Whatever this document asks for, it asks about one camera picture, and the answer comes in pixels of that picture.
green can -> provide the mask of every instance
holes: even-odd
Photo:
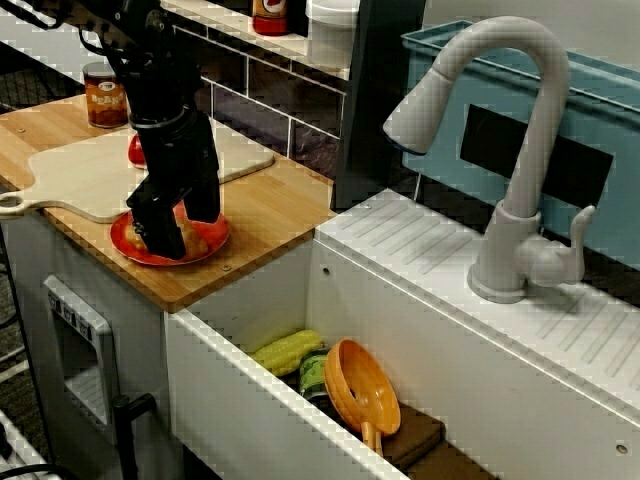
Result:
[[[319,348],[302,357],[298,390],[305,400],[337,420],[339,415],[331,403],[327,387],[324,384],[324,362],[329,350],[328,348]]]
[[[319,348],[307,353],[300,360],[300,395],[309,400],[315,393],[327,393],[324,386],[324,362],[329,353],[328,348]]]

white faucet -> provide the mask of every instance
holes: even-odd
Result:
[[[495,48],[527,53],[538,66],[541,86],[507,194],[493,212],[467,280],[482,298],[515,303],[526,295],[527,280],[544,287],[582,280],[584,232],[595,212],[589,206],[574,218],[570,248],[537,234],[542,184],[569,93],[569,60],[558,40],[524,18],[498,17],[469,26],[442,49],[383,129],[403,149],[424,155],[456,79],[471,60]]]

jar label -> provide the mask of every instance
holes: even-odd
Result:
[[[287,0],[254,0],[253,14],[262,18],[285,18]]]
[[[300,394],[304,395],[304,392],[315,385],[324,385],[324,361],[326,358],[326,354],[314,355],[300,365]]]
[[[85,81],[89,123],[100,127],[117,127],[127,123],[127,97],[116,82]]]

yellow corn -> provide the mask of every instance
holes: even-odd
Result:
[[[302,330],[281,338],[250,355],[256,362],[282,377],[295,372],[307,353],[322,347],[322,338],[313,330]]]

cutting board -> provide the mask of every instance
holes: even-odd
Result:
[[[220,183],[273,164],[271,150],[211,121]],[[35,183],[0,195],[0,219],[35,209],[63,207],[97,223],[111,223],[128,211],[126,200],[146,176],[128,160],[131,129],[36,153],[29,158]]]

